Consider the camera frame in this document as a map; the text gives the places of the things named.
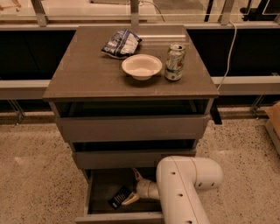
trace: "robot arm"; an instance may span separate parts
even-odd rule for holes
[[[202,157],[165,157],[157,165],[157,183],[133,170],[136,192],[123,205],[151,198],[160,200],[165,224],[210,224],[196,189],[209,190],[221,184],[223,172],[215,161]]]

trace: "open drawer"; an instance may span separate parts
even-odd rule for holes
[[[144,178],[155,181],[156,167],[138,168]],[[140,199],[128,206],[114,209],[109,200],[123,187],[133,191],[136,185],[134,172],[130,168],[92,170],[83,217],[76,223],[86,224],[161,224],[164,223],[160,202]]]

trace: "power cord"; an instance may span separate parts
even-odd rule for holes
[[[228,71],[229,71],[229,67],[230,67],[230,60],[231,60],[231,53],[232,53],[233,48],[234,48],[236,34],[237,34],[237,27],[236,27],[236,25],[233,22],[231,22],[231,21],[229,21],[229,23],[234,27],[234,38],[233,38],[233,41],[231,43],[231,46],[230,46],[230,49],[229,49],[229,53],[228,53],[228,57],[227,57],[227,71],[225,72],[225,74],[224,74],[224,76],[223,76],[219,86],[217,87],[218,90],[220,89],[223,81],[226,79],[226,77],[228,75]]]
[[[154,4],[154,3],[152,3],[152,2],[148,2],[148,1],[144,1],[144,0],[139,0],[139,4],[153,4],[156,8],[157,8],[157,10],[158,10],[158,12],[159,12],[159,14],[160,14],[160,16],[161,16],[161,18],[164,20],[164,22],[165,22],[165,18],[164,18],[164,16],[163,16],[163,14],[161,13],[161,10],[158,8],[158,6],[156,5],[156,4]]]

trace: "terrazzo floor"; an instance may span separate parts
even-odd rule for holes
[[[220,188],[200,192],[212,224],[280,223],[280,157],[266,118],[223,116],[210,121],[197,157],[224,171]],[[0,114],[0,223],[74,223],[83,215],[87,183],[51,115],[27,116],[20,125]]]

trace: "soda can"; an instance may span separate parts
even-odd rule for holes
[[[181,79],[186,48],[180,44],[172,44],[167,52],[165,78],[170,81]]]

